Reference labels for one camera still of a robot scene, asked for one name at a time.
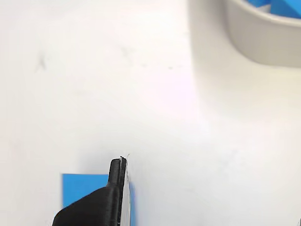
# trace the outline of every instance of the blue object in bowl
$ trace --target blue object in bowl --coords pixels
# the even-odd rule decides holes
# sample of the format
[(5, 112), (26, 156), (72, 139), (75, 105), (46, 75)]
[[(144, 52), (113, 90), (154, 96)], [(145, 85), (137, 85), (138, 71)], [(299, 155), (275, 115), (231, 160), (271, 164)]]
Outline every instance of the blue object in bowl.
[(265, 6), (271, 3), (271, 0), (248, 0), (255, 7)]
[(301, 0), (272, 0), (271, 13), (301, 19)]

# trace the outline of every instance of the bowl rim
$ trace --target bowl rim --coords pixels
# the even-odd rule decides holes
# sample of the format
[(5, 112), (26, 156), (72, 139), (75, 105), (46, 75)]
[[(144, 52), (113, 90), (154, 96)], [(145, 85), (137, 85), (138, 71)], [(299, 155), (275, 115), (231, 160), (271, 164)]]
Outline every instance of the bowl rim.
[(238, 7), (242, 8), (244, 11), (252, 14), (255, 17), (259, 17), (263, 20), (274, 24), (281, 24), (286, 26), (300, 27), (301, 28), (301, 19), (289, 18), (284, 16), (277, 16), (274, 14), (266, 13), (258, 10), (256, 7), (252, 6), (246, 0), (228, 0), (236, 4)]

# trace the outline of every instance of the black plastic piece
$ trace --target black plastic piece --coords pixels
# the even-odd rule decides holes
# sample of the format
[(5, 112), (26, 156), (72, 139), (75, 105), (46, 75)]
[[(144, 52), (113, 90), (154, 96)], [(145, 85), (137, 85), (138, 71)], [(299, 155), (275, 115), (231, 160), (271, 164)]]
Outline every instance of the black plastic piece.
[(112, 160), (107, 186), (59, 211), (52, 226), (120, 225), (126, 165), (123, 157)]

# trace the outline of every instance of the blue square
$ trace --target blue square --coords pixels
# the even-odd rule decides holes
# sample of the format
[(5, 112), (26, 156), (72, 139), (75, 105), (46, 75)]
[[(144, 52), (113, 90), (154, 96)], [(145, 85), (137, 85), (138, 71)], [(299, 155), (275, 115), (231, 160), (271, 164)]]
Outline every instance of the blue square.
[(63, 174), (63, 208), (105, 187), (109, 175)]

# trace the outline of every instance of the white table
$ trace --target white table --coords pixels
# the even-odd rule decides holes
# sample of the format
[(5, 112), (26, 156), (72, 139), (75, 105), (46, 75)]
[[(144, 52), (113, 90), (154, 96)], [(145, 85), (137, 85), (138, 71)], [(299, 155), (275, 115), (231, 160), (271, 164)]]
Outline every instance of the white table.
[(128, 153), (138, 226), (296, 225), (301, 70), (244, 58), (222, 13), (2, 0), (0, 225), (50, 226), (61, 173), (108, 173)]

